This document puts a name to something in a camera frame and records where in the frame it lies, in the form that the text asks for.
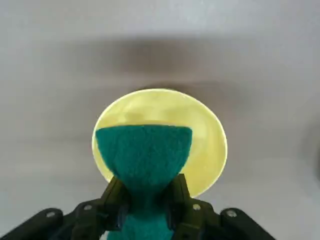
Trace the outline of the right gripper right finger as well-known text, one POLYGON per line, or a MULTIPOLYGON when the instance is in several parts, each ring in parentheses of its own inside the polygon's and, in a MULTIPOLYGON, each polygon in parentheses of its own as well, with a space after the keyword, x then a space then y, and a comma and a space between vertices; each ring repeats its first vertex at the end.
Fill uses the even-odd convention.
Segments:
POLYGON ((241 209, 216 213, 210 203, 192 198, 182 173, 166 187, 162 201, 173 240, 275 240, 241 209))

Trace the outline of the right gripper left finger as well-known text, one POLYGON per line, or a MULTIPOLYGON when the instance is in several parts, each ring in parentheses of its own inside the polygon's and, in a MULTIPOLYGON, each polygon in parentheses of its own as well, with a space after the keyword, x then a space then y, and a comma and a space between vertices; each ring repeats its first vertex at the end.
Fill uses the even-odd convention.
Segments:
POLYGON ((105 232, 120 231, 131 197, 125 185, 113 177, 102 196, 80 203, 64 214, 44 209, 1 237, 2 240, 99 240, 105 232))

